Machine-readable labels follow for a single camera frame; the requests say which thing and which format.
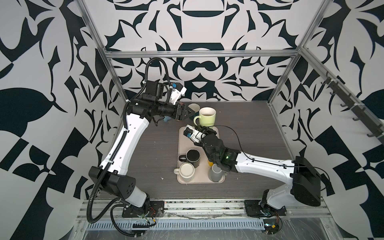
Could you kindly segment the dark green mug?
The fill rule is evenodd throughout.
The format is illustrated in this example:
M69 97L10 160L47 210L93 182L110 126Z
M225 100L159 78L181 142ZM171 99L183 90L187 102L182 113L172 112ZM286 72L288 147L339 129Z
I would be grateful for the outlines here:
M192 111L195 112L192 116L189 117L189 119L190 119L191 121L193 121L194 118L197 117L197 116L199 115L199 111L200 111L201 108L200 108L200 106L199 106L198 104L195 104L195 103L192 103L192 104L188 105L188 107L189 107Z

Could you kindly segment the light green mug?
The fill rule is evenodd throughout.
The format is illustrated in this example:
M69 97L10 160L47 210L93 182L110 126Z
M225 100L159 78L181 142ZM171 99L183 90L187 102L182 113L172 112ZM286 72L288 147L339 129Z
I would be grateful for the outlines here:
M194 125L201 127L213 127L216 121L216 110L210 107L201 108L199 115L194 117Z

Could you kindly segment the black mug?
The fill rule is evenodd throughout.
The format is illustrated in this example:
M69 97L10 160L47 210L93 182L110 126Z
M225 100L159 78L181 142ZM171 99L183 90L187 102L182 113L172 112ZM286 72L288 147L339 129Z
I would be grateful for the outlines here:
M179 161L183 163L190 163L194 168L199 167L200 165L200 152L197 149L190 149L186 154L179 156Z

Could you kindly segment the blue butterfly mug yellow inside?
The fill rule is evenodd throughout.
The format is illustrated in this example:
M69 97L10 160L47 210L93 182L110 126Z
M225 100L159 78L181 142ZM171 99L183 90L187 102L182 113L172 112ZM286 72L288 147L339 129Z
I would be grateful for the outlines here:
M163 121L164 121L164 122L168 122L168 121L170 121L171 119L172 119L171 117L164 116Z

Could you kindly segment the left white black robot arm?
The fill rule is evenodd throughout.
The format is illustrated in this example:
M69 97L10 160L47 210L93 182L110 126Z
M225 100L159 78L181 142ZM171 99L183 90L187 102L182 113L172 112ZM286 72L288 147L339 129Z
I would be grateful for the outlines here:
M102 190L116 196L125 206L146 213L150 197L136 186L135 178L127 175L137 144L155 116L182 121L194 114L195 111L181 102L166 104L135 99L128 103L123 111L123 127L112 149L98 167L91 167L89 171L95 185L89 197L88 212L92 210L97 192Z

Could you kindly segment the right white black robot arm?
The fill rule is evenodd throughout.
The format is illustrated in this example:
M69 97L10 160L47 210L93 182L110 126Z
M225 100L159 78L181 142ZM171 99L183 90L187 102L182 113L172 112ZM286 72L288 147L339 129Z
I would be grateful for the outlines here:
M198 139L209 161L224 172L255 174L283 183L278 188L264 192L261 208L279 210L283 207L320 206L320 168L314 167L307 159L296 157L294 160L276 160L252 156L243 150L225 147L209 127L201 129Z

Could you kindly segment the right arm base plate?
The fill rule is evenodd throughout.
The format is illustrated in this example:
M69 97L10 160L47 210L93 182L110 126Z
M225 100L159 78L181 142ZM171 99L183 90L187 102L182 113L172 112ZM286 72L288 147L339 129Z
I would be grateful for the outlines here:
M252 218L271 218L286 216L286 207L277 210L267 204L261 204L261 200L244 200L246 215Z

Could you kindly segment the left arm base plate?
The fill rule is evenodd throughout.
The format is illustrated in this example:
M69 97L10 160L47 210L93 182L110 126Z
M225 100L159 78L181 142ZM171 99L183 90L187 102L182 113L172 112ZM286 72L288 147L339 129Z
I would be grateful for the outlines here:
M164 201L146 201L142 207L128 206L122 213L123 218L156 217L164 213Z

